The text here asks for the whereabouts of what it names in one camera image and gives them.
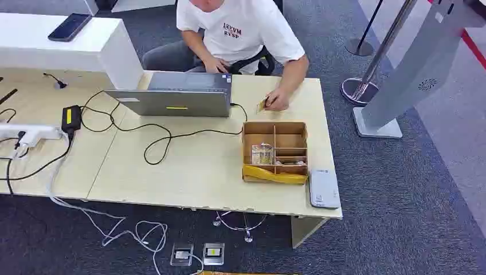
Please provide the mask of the person's right hand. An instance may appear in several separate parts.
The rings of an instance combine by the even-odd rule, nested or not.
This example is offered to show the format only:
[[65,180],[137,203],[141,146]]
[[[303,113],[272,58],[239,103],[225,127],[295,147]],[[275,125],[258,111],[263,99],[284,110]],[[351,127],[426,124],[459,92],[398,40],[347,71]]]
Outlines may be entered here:
[[208,73],[228,73],[228,63],[221,58],[213,56],[202,60],[205,70]]

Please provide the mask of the person's left hand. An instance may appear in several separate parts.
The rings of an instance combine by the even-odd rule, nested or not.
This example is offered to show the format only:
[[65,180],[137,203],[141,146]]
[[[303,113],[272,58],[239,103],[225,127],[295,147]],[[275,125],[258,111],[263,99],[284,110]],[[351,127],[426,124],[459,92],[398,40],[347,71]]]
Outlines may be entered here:
[[284,111],[289,107],[290,94],[283,88],[271,91],[264,100],[264,109],[267,111]]

